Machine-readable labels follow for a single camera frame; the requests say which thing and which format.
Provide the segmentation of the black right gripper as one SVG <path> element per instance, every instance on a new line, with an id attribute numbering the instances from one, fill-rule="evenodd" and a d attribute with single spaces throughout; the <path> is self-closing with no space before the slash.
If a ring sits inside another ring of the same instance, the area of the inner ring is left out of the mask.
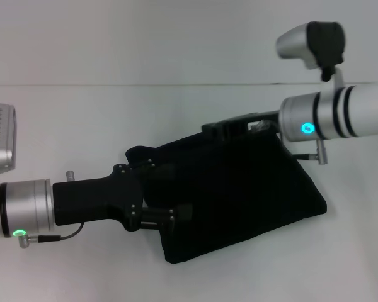
<path id="1" fill-rule="evenodd" d="M 278 132 L 279 111 L 248 113 L 224 120 L 222 123 L 202 125 L 202 133 L 209 139 L 232 140 L 250 133 L 274 129 Z"/>

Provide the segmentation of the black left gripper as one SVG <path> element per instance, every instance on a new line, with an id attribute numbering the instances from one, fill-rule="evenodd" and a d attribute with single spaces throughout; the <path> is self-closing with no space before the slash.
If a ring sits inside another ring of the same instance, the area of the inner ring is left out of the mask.
<path id="1" fill-rule="evenodd" d="M 177 223 L 192 220 L 193 206 L 142 208 L 140 182 L 175 179 L 173 164 L 152 159 L 117 164 L 109 176 L 53 184 L 55 223 L 58 226 L 99 220 L 120 222 L 128 232 L 138 229 L 173 232 Z"/>

